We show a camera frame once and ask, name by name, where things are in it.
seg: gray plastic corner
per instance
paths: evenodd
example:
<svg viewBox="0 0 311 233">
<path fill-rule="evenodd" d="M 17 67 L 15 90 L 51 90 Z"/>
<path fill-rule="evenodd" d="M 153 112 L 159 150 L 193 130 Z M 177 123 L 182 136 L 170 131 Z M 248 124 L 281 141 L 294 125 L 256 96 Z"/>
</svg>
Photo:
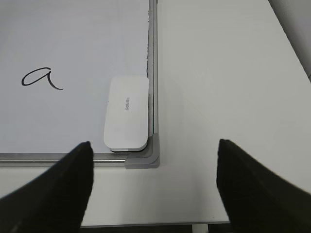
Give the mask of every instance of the gray plastic corner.
<svg viewBox="0 0 311 233">
<path fill-rule="evenodd" d="M 147 147 L 137 153 L 131 153 L 124 162 L 126 169 L 157 168 L 160 166 L 160 140 L 155 133 L 148 138 Z"/>
</svg>

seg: table surface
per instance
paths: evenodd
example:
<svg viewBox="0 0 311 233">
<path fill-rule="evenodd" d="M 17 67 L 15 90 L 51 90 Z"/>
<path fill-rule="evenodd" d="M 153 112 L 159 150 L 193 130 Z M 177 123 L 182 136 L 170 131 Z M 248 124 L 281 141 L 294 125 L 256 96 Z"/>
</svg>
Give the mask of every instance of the table surface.
<svg viewBox="0 0 311 233">
<path fill-rule="evenodd" d="M 159 0 L 158 47 L 161 166 L 96 168 L 83 225 L 228 221 L 220 138 L 311 192 L 311 86 L 267 0 Z M 44 170 L 0 169 L 0 195 Z"/>
</svg>

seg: whiteboard surface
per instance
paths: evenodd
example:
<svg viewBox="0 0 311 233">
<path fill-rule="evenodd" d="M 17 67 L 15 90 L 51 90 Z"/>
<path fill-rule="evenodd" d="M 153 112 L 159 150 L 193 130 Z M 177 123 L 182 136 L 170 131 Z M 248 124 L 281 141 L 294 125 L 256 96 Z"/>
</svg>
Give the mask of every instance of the whiteboard surface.
<svg viewBox="0 0 311 233">
<path fill-rule="evenodd" d="M 148 8 L 148 0 L 0 0 L 0 152 L 66 153 L 82 141 L 110 152 L 110 81 L 147 75 Z M 47 77 L 21 84 L 42 67 L 63 90 Z"/>
</svg>

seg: white eraser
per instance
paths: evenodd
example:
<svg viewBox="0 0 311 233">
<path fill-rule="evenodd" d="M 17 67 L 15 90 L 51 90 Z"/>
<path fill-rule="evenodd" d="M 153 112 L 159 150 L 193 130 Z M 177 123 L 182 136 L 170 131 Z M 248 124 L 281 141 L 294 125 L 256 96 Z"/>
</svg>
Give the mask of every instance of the white eraser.
<svg viewBox="0 0 311 233">
<path fill-rule="evenodd" d="M 139 151 L 148 139 L 149 79 L 115 77 L 111 81 L 104 142 L 112 151 Z"/>
</svg>

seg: gray wall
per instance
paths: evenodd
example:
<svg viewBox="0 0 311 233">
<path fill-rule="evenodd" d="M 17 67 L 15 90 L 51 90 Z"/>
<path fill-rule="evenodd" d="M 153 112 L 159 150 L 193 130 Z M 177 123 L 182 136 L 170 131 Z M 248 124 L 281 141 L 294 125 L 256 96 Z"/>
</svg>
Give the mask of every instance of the gray wall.
<svg viewBox="0 0 311 233">
<path fill-rule="evenodd" d="M 311 76 L 311 0 L 269 0 L 308 77 Z"/>
</svg>

